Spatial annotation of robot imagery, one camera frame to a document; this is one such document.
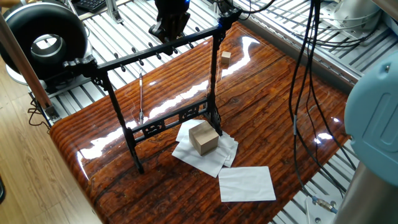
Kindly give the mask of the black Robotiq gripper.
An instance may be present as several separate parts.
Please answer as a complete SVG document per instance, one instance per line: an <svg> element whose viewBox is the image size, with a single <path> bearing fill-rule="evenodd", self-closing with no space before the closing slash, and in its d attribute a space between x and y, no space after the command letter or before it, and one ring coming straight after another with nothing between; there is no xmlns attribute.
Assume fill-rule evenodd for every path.
<svg viewBox="0 0 398 224"><path fill-rule="evenodd" d="M150 27L149 32L162 43L176 40L190 18L187 12L190 0L155 0L155 5L158 10L157 22Z"/></svg>

